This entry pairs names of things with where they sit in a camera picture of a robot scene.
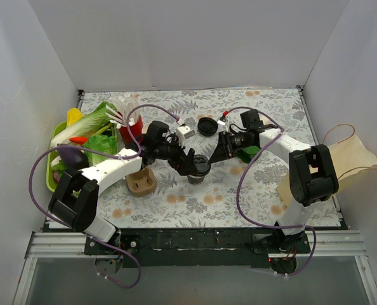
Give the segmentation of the black sleeved paper cup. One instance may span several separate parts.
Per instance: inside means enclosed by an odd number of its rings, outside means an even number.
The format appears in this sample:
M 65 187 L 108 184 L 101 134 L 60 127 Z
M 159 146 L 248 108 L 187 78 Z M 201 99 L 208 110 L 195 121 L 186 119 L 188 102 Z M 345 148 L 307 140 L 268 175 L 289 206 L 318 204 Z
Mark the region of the black sleeved paper cup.
M 187 180 L 192 185 L 199 185 L 204 181 L 205 176 L 207 176 L 207 173 L 198 173 L 196 175 L 188 175 Z

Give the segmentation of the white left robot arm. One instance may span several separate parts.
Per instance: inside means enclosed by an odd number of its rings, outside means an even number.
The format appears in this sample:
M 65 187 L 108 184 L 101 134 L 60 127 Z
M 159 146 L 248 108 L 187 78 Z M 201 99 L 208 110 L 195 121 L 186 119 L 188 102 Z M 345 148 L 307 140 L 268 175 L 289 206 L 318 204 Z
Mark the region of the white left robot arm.
M 115 225 L 97 214 L 99 195 L 118 180 L 152 164 L 166 160 L 180 175 L 197 173 L 193 149 L 185 150 L 185 141 L 195 131 L 187 125 L 169 132 L 160 121 L 149 124 L 146 133 L 133 140 L 116 155 L 97 165 L 81 170 L 66 170 L 56 187 L 48 210 L 75 232 L 98 239 L 98 246 L 106 254 L 116 253 L 121 245 Z

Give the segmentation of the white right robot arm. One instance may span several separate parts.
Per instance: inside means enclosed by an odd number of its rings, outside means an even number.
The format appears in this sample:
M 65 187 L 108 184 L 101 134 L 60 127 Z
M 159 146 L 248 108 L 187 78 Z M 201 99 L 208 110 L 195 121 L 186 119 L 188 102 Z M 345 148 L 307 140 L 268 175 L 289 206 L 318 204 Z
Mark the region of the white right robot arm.
M 259 224 L 242 212 L 239 199 L 245 176 L 242 176 L 239 181 L 236 195 L 237 209 L 244 219 L 256 226 L 280 230 L 279 233 L 273 235 L 272 243 L 277 251 L 284 253 L 295 246 L 294 236 L 304 232 L 318 202 L 326 201 L 338 192 L 338 178 L 328 146 L 324 144 L 311 146 L 300 142 L 285 135 L 284 129 L 273 119 L 270 119 L 270 124 L 265 124 L 260 118 L 262 114 L 260 111 L 250 107 L 246 110 L 241 113 L 245 130 L 236 134 L 220 132 L 218 144 L 209 163 L 228 160 L 233 158 L 239 150 L 257 146 L 260 150 L 249 162 L 244 173 L 249 171 L 250 166 L 266 150 L 288 164 L 291 202 L 274 226 Z

